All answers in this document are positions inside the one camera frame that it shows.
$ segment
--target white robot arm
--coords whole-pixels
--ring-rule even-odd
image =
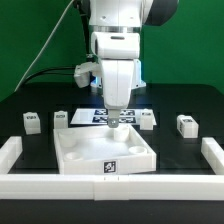
[[[119,125],[121,109],[129,104],[135,77],[139,76],[139,31],[143,24],[162,25],[176,11],[179,0],[82,0],[90,13],[91,51],[97,63],[84,63],[75,71],[79,87],[89,85],[88,72],[102,78],[108,125]]]

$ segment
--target green backdrop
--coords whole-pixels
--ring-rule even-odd
[[[0,100],[14,91],[69,1],[0,0]],[[180,0],[165,25],[143,27],[144,80],[209,84],[224,93],[223,9],[223,0]],[[84,61],[81,21],[71,8],[31,73]]]

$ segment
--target small white block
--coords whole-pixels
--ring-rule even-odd
[[[140,115],[140,130],[153,130],[153,112],[144,109]]]
[[[217,175],[224,175],[224,151],[214,138],[203,138],[201,153]]]
[[[37,113],[28,112],[23,114],[23,121],[27,135],[41,133],[40,119]]]
[[[177,130],[184,138],[197,138],[199,125],[191,116],[177,117]]]
[[[59,111],[54,113],[54,129],[68,128],[68,112]]]

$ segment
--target white cube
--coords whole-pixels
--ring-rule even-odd
[[[184,138],[197,138],[199,125],[191,116],[177,117],[177,130]]]
[[[27,135],[41,133],[40,119],[37,113],[28,112],[23,114],[23,121]]]
[[[54,129],[68,128],[68,112],[58,111],[54,113]]]
[[[144,109],[140,115],[140,130],[153,130],[153,112]]]

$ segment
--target black table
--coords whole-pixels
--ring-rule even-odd
[[[53,113],[65,110],[71,120],[77,108],[103,108],[103,98],[89,88],[65,83],[28,84],[0,103],[0,145],[22,136],[23,153],[10,173],[58,173],[53,144]],[[156,174],[214,175],[201,155],[202,137],[224,145],[224,96],[206,85],[149,85],[133,95],[129,108],[153,109],[153,131],[135,129],[157,153]],[[26,136],[23,113],[38,112],[42,133]],[[178,115],[200,125],[198,139],[183,139]],[[0,223],[221,223],[224,202],[213,201],[0,201]]]

